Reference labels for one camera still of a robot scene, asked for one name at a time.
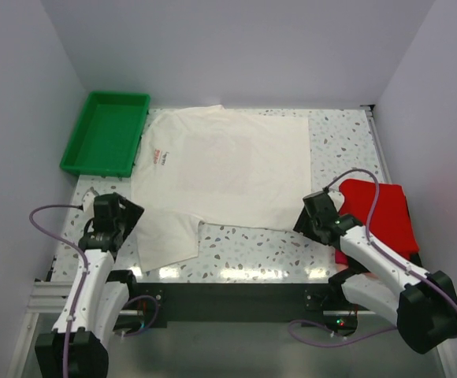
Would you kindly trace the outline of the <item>white printed t shirt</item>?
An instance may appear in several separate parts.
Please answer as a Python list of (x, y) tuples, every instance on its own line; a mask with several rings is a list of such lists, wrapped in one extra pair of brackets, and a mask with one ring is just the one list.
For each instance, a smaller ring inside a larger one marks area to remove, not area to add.
[(140, 267), (195, 258), (203, 223), (289, 231), (311, 191), (307, 119), (222, 106), (162, 113), (131, 176)]

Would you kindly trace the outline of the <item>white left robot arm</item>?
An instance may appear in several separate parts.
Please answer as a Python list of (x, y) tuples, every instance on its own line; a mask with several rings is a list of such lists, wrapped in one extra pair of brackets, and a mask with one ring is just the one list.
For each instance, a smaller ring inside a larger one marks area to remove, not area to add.
[(105, 377), (108, 342), (119, 312), (139, 301), (133, 272), (113, 266), (143, 208), (110, 193), (96, 195), (80, 209), (93, 214), (74, 246), (79, 258), (75, 279), (52, 330), (35, 342), (44, 377)]

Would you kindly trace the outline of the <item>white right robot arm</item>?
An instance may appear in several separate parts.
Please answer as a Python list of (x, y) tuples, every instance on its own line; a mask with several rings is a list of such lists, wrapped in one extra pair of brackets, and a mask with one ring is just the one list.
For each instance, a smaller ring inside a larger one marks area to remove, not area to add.
[(347, 268), (329, 278), (329, 304), (364, 307), (396, 327), (403, 341), (425, 354), (457, 338), (457, 294), (442, 271), (428, 272), (383, 244), (351, 214), (341, 215), (326, 191), (308, 195), (295, 231), (333, 246), (365, 272)]

